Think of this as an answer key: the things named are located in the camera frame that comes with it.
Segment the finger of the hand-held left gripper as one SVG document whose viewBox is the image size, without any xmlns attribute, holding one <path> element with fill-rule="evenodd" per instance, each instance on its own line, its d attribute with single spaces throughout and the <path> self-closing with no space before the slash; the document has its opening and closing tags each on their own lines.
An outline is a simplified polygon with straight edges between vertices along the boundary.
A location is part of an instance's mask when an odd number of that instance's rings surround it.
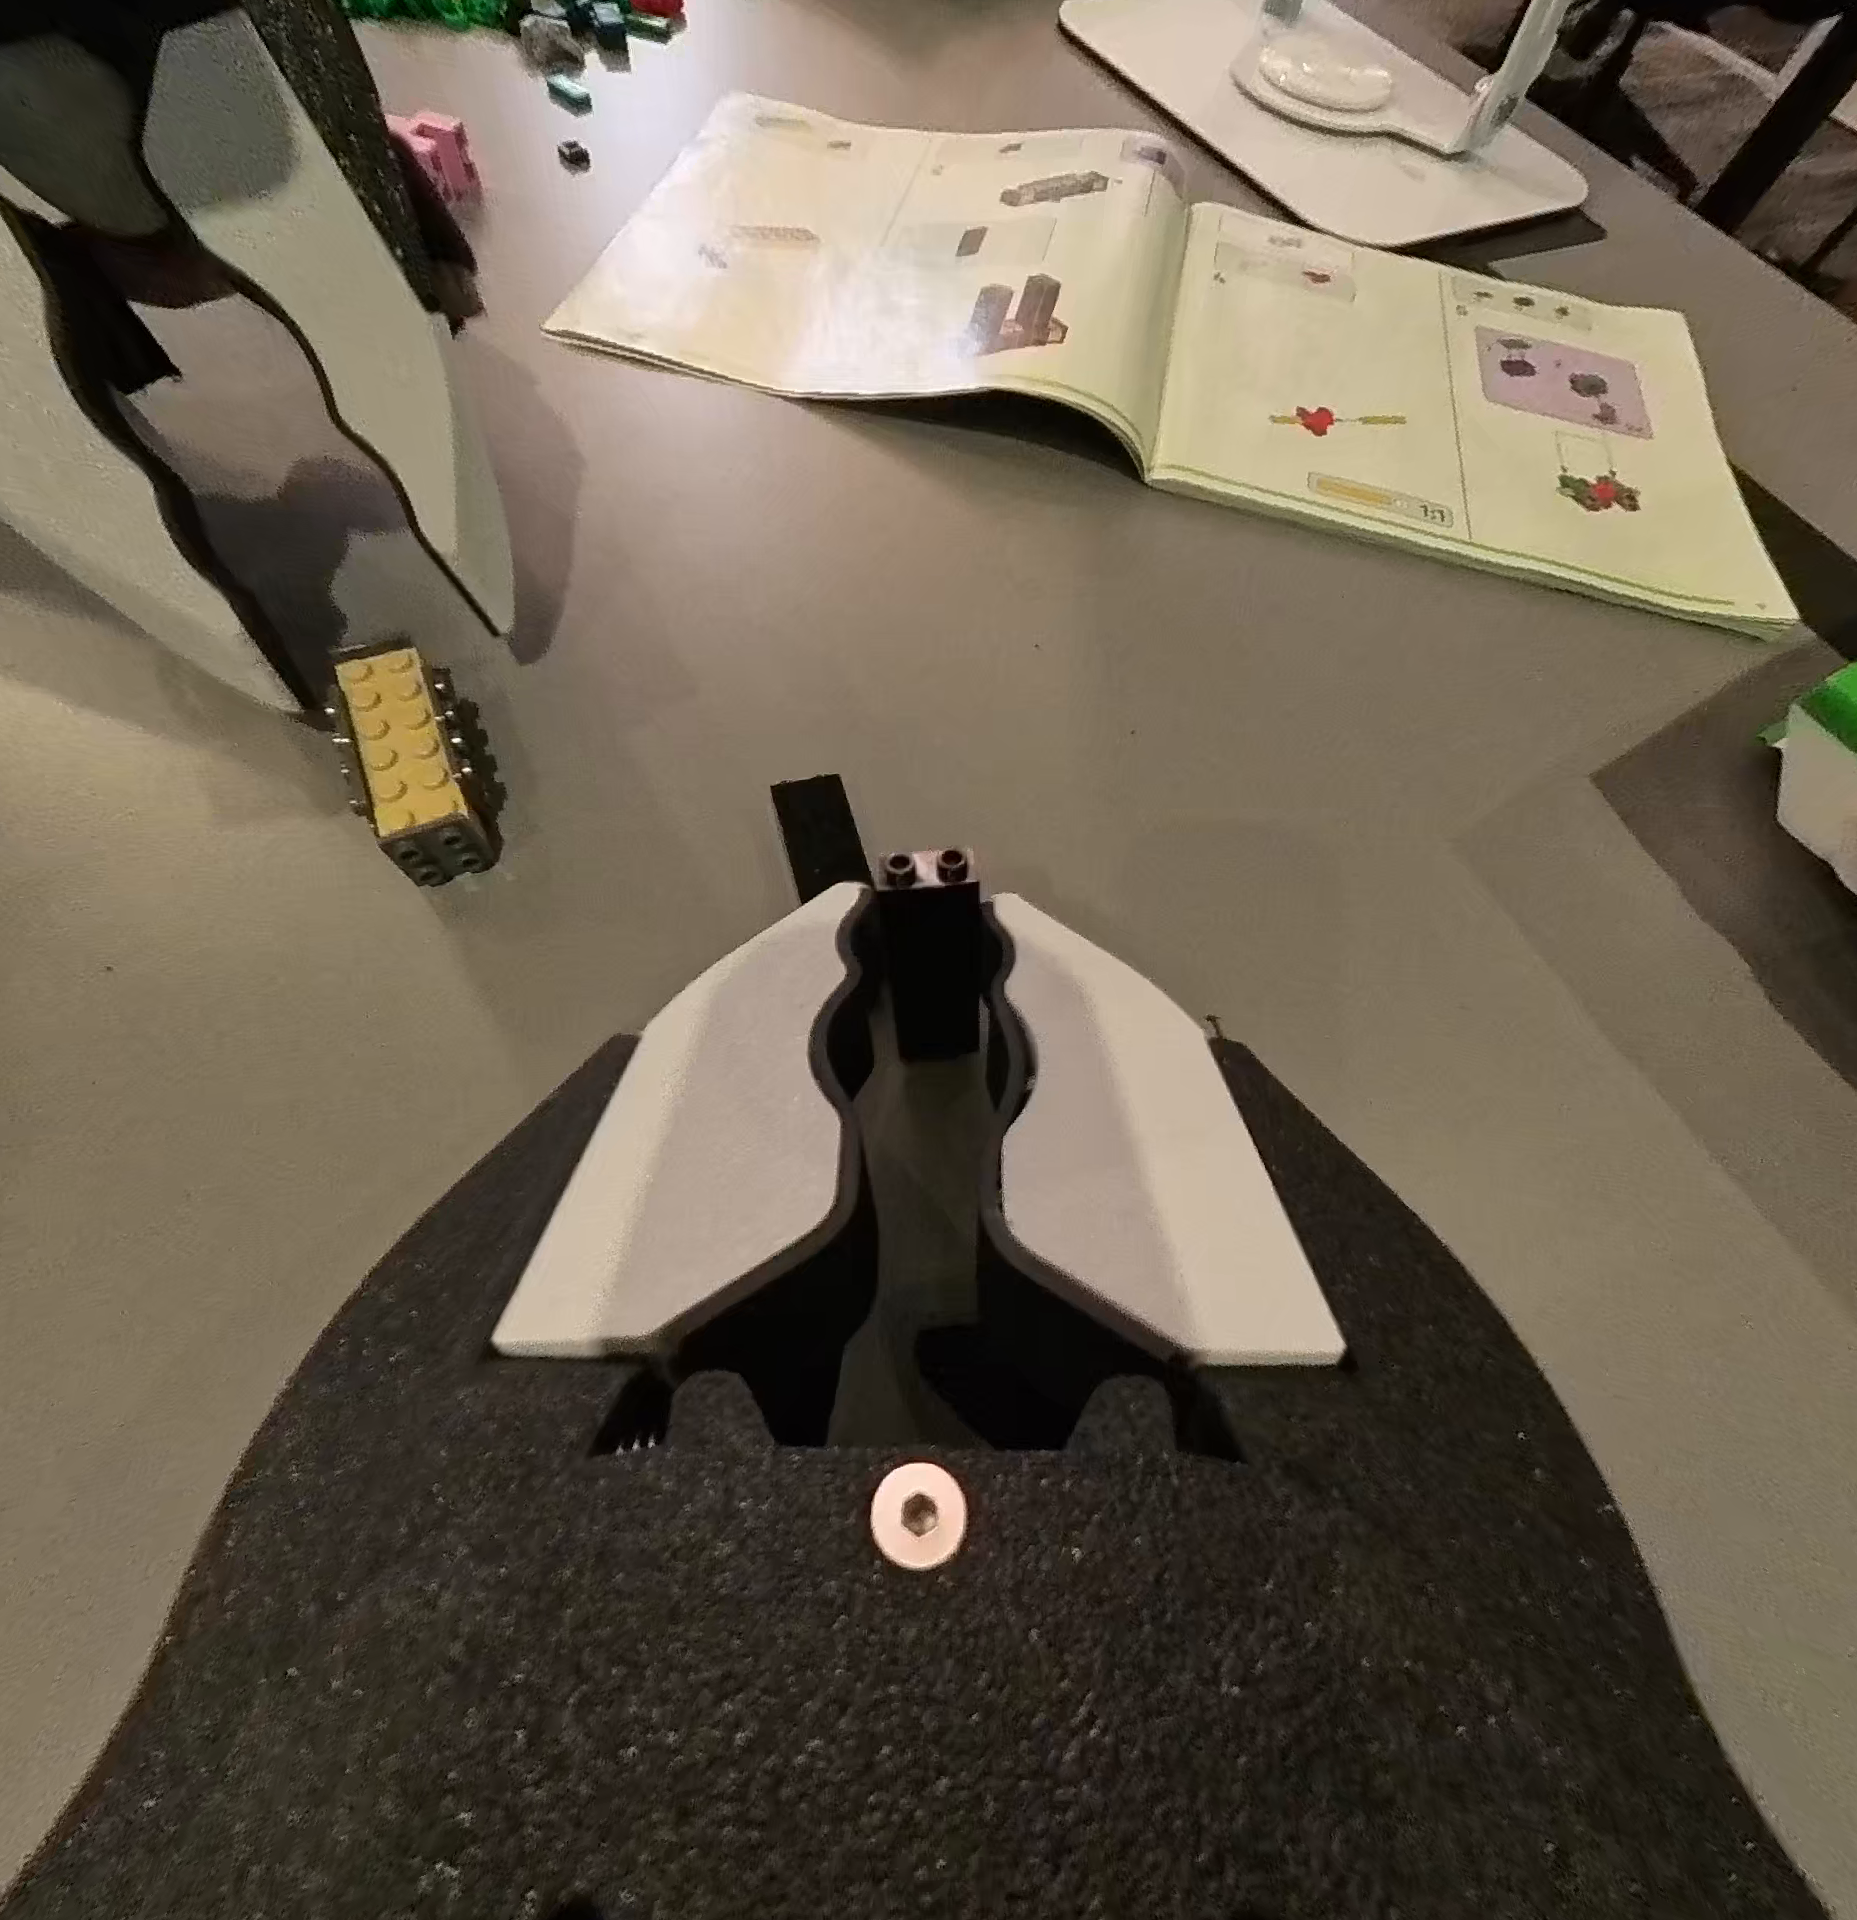
<svg viewBox="0 0 1857 1920">
<path fill-rule="evenodd" d="M 512 542 L 482 423 L 430 315 L 243 12 L 162 36 L 147 170 L 199 245 L 306 349 L 336 430 L 494 635 Z"/>
<path fill-rule="evenodd" d="M 170 655 L 261 707 L 320 707 L 187 483 L 129 423 L 51 229 L 0 195 L 0 522 Z"/>
</svg>

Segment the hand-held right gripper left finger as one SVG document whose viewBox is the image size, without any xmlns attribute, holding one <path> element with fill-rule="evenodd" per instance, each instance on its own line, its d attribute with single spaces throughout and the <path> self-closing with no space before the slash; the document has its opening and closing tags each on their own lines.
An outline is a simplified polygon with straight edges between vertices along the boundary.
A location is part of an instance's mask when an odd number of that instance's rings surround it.
<svg viewBox="0 0 1857 1920">
<path fill-rule="evenodd" d="M 828 887 L 653 1017 L 494 1327 L 498 1358 L 663 1358 L 854 1214 L 869 907 L 867 884 Z"/>
</svg>

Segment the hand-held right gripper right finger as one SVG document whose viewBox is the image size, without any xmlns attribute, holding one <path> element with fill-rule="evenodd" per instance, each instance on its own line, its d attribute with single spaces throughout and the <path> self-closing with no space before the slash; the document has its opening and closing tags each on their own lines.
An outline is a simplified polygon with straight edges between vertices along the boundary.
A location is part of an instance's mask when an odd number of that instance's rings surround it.
<svg viewBox="0 0 1857 1920">
<path fill-rule="evenodd" d="M 1132 1348 L 1213 1371 L 1346 1358 L 1208 1029 L 1017 894 L 988 902 L 1006 1261 Z"/>
</svg>

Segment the long black brick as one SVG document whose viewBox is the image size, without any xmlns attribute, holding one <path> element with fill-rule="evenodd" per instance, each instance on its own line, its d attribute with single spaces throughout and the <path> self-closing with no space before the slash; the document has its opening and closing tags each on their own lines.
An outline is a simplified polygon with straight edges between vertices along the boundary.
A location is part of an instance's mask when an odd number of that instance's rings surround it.
<svg viewBox="0 0 1857 1920">
<path fill-rule="evenodd" d="M 880 858 L 874 902 L 906 1066 L 971 1056 L 981 1034 L 981 896 L 974 850 L 960 845 Z"/>
<path fill-rule="evenodd" d="M 860 826 L 841 773 L 771 785 L 771 808 L 800 905 L 833 887 L 874 887 Z"/>
</svg>

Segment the grey and yellow brick assembly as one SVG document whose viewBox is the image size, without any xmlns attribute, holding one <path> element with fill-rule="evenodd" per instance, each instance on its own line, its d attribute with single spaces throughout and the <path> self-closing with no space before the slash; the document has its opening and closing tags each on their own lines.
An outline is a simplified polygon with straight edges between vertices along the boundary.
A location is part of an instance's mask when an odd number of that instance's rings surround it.
<svg viewBox="0 0 1857 1920">
<path fill-rule="evenodd" d="M 402 637 L 332 659 L 326 723 L 348 804 L 413 887 L 495 869 L 507 786 L 476 700 Z"/>
</svg>

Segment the grey desk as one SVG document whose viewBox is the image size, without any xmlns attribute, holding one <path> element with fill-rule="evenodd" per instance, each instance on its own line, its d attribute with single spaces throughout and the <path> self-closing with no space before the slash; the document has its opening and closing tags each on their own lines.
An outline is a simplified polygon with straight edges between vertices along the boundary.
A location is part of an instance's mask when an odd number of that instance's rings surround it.
<svg viewBox="0 0 1857 1920">
<path fill-rule="evenodd" d="M 419 891 L 335 751 L 0 525 L 0 1897 L 100 1757 L 295 1369 L 611 1037 L 790 907 L 777 781 L 985 875 L 1250 1044 L 1468 1265 L 1636 1532 L 1710 1712 L 1857 1917 L 1857 923 L 1759 730 L 1826 672 L 1148 491 L 1044 409 L 810 409 L 541 331 L 729 92 L 1145 127 L 1054 4 L 689 4 L 569 120 L 380 29 L 467 121 L 508 645 L 267 317 L 175 319 L 154 425 L 272 610 L 421 633 L 507 853 Z M 578 138 L 593 167 L 562 169 Z M 1848 1044 L 1857 1059 L 1857 1037 Z"/>
</svg>

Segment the pink brick figure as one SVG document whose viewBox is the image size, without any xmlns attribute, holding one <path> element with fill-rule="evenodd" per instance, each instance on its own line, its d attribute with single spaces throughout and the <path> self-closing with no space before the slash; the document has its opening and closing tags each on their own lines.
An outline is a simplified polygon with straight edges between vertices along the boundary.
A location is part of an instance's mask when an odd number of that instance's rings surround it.
<svg viewBox="0 0 1857 1920">
<path fill-rule="evenodd" d="M 387 113 L 384 127 L 408 178 L 424 180 L 437 201 L 452 208 L 482 201 L 482 174 L 461 120 L 437 110 Z"/>
</svg>

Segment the pile of small bricks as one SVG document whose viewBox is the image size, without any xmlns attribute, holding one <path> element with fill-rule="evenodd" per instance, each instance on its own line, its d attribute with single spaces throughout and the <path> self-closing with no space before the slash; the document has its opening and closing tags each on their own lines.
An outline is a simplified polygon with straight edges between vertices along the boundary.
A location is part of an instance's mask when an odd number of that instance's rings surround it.
<svg viewBox="0 0 1857 1920">
<path fill-rule="evenodd" d="M 571 118 L 594 109 L 591 63 L 626 71 L 634 42 L 670 45 L 685 29 L 685 3 L 342 3 L 340 13 L 351 23 L 505 36 Z"/>
</svg>

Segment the open instruction booklet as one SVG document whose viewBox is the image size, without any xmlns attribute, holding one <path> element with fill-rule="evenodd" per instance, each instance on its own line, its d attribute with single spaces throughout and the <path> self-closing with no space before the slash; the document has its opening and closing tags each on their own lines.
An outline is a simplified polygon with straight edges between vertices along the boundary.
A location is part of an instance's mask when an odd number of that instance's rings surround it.
<svg viewBox="0 0 1857 1920">
<path fill-rule="evenodd" d="M 1191 201 L 1117 128 L 727 96 L 544 330 L 790 400 L 1051 400 L 1142 479 L 1774 639 L 1690 326 Z"/>
</svg>

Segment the green cardboard toy box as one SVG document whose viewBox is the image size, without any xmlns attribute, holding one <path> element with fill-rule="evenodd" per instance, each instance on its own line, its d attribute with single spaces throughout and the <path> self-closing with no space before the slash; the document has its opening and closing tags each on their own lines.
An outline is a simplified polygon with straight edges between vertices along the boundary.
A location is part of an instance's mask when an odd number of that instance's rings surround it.
<svg viewBox="0 0 1857 1920">
<path fill-rule="evenodd" d="M 1857 660 L 1798 696 L 1762 738 L 1779 753 L 1779 829 L 1857 897 Z"/>
</svg>

